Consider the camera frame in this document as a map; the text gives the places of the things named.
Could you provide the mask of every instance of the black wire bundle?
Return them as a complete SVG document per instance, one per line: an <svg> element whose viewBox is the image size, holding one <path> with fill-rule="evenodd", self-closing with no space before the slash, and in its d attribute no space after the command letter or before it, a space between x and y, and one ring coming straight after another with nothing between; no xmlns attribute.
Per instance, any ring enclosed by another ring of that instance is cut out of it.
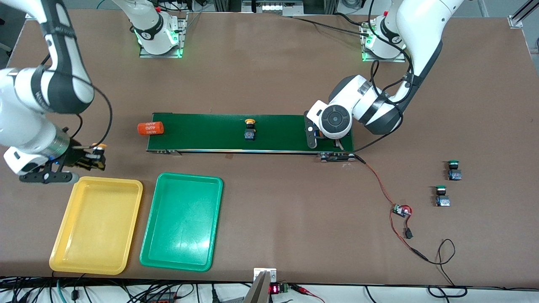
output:
<svg viewBox="0 0 539 303"><path fill-rule="evenodd" d="M434 294L432 292L433 288L436 288L441 293L441 295ZM455 287L455 288L464 290L464 293L455 294L455 295L449 295L449 294L446 294L445 291L440 286L437 286L437 285L428 285L427 286L427 291L429 292L429 295L431 295L431 296L433 296L435 298L438 298L438 299L445 299L447 303L450 303L449 302L450 298L462 298L462 297L464 297L465 295L468 294L468 288L467 287Z"/></svg>
<svg viewBox="0 0 539 303"><path fill-rule="evenodd" d="M312 21L312 20L307 20L307 19L297 18L297 17L289 17L289 18L309 22L309 23L312 23L312 24L315 24L315 25L320 25L320 26L327 27L329 29L336 30L336 31L353 33L355 35L366 36L366 37L368 36L368 34L366 34L366 33L360 33L360 32L356 32L356 31L346 30L346 29L342 29L340 27L335 27L335 26L323 24L323 23L320 23L320 22Z"/></svg>

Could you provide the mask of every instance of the orange cylinder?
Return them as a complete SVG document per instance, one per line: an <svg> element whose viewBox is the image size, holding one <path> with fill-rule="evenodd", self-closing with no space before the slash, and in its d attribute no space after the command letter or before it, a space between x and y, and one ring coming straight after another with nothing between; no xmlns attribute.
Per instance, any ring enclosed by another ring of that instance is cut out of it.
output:
<svg viewBox="0 0 539 303"><path fill-rule="evenodd" d="M160 135L164 133L163 122L143 122L139 123L137 130L141 135Z"/></svg>

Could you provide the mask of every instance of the table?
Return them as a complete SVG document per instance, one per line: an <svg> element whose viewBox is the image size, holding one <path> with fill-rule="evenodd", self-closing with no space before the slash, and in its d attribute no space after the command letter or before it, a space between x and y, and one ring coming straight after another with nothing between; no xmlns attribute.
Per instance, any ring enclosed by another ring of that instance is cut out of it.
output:
<svg viewBox="0 0 539 303"><path fill-rule="evenodd" d="M389 226L390 205L365 165L319 163L302 155L145 152L136 125L152 112L302 114L351 74L368 75L358 38L272 14L203 13L182 59L139 59L121 11L70 11L84 63L111 99L114 122L107 169L91 176L133 178L144 195L126 270L118 277L252 279L276 267L298 283L447 284ZM312 17L353 30L337 16ZM409 243L429 258L444 238L457 246L444 266L458 285L539 286L539 82L520 30L503 18L453 18L444 49L405 112L402 127L360 155L396 203L414 209ZM12 67L46 55L36 22L26 23ZM377 85L405 64L381 63ZM106 105L83 114L81 142L105 130ZM51 115L75 129L75 116ZM370 135L354 123L356 145ZM458 159L464 179L446 181ZM212 268L192 273L143 267L138 258L157 176L164 171L219 176L224 191ZM0 164L0 274L49 276L48 259L71 192L69 185L18 182ZM434 206L447 185L452 206ZM402 220L395 218L400 229ZM450 249L443 249L445 257Z"/></svg>

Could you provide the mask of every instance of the white robotic arm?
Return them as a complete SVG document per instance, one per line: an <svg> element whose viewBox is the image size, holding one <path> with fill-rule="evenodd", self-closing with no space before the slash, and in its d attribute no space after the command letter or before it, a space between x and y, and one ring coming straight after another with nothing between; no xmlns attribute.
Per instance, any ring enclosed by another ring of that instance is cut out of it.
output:
<svg viewBox="0 0 539 303"><path fill-rule="evenodd" d="M178 17L164 11L157 12L146 0L112 0L131 21L139 43L150 54L164 54L179 43L173 32L178 28Z"/></svg>
<svg viewBox="0 0 539 303"><path fill-rule="evenodd" d="M340 139L350 131L356 119L373 134L390 133L419 86L438 59L442 48L441 34L447 21L464 0L395 1L387 17L395 16L398 35L410 51L413 75L407 73L394 96L373 87L361 75L346 77L333 90L329 104L317 101L307 113L320 131L330 139Z"/></svg>
<svg viewBox="0 0 539 303"><path fill-rule="evenodd" d="M170 38L177 17L158 13L149 1L114 2L128 15L148 53L166 53L178 44ZM0 0L0 3L36 18L52 61L50 67L0 71L0 144L10 147L4 154L6 163L24 182L76 181L76 174L61 171L63 166L104 170L101 147L84 151L79 142L45 117L46 112L79 114L94 99L94 89L62 0ZM53 163L60 165L57 171L52 170Z"/></svg>

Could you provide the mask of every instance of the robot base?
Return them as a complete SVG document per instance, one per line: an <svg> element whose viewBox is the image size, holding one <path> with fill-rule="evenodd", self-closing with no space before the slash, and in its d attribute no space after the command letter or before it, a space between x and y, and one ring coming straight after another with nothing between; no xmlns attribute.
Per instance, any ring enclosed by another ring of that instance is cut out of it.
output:
<svg viewBox="0 0 539 303"><path fill-rule="evenodd" d="M361 36L361 58L363 62L372 62L374 60L378 60L380 62L406 62L403 54L399 54L395 58L391 59L384 59L375 55L370 49L366 47L366 45L371 44L374 39L376 39L376 36L374 36L372 34L372 31L367 27L359 26L359 28L361 33L369 34L368 37Z"/></svg>
<svg viewBox="0 0 539 303"><path fill-rule="evenodd" d="M173 16L173 18L176 18L178 23L177 26L172 26L172 31L169 32L169 38L173 43L178 43L166 53L150 54L142 47L141 43L139 42L139 58L181 58L183 56L183 45L185 43L187 19L177 18L176 16Z"/></svg>

